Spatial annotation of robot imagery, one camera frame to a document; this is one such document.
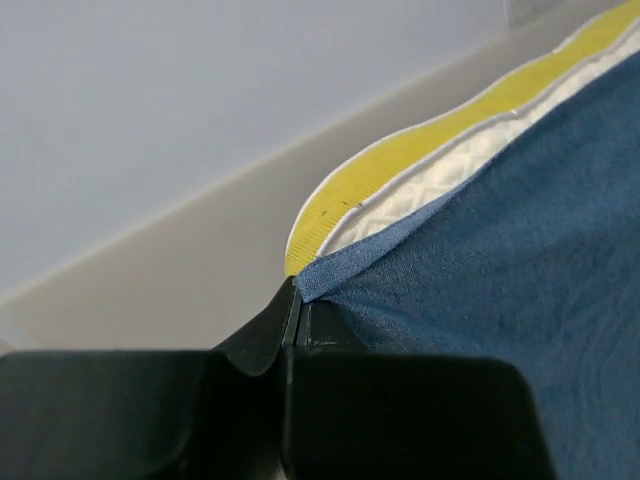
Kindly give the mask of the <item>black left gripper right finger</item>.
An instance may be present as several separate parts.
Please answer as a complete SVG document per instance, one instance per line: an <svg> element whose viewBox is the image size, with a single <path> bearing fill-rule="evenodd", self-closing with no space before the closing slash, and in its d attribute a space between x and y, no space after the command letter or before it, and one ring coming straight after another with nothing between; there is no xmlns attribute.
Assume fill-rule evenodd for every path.
<svg viewBox="0 0 640 480"><path fill-rule="evenodd" d="M294 477L380 477L380 379L329 302L302 308L294 346Z"/></svg>

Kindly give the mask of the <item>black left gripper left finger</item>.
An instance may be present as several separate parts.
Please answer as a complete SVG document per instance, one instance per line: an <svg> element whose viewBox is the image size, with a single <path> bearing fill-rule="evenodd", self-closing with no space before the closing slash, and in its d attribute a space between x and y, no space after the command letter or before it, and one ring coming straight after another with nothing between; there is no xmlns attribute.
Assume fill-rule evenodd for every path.
<svg viewBox="0 0 640 480"><path fill-rule="evenodd" d="M285 479L291 355L302 300L287 278L253 319L216 346L209 393L209 477Z"/></svg>

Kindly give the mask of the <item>cream yellow foam pillow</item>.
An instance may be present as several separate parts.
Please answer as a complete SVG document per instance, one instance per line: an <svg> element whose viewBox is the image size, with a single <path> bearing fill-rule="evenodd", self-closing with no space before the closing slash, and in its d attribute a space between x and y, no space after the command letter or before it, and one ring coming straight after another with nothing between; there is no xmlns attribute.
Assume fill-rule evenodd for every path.
<svg viewBox="0 0 640 480"><path fill-rule="evenodd" d="M312 263L347 213L396 176L482 122L516 111L553 82L620 40L639 19L639 3L627 1L596 16L552 52L507 73L454 110L394 132L338 166L302 206L289 234L287 276Z"/></svg>

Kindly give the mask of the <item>blue fabric pillowcase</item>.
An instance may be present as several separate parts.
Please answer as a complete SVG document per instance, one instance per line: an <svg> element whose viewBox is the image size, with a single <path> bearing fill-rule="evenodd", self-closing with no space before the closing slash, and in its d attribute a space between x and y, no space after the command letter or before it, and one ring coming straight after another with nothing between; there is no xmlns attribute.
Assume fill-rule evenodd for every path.
<svg viewBox="0 0 640 480"><path fill-rule="evenodd" d="M637 478L638 57L298 281L305 301L344 308L373 349L515 365L560 478Z"/></svg>

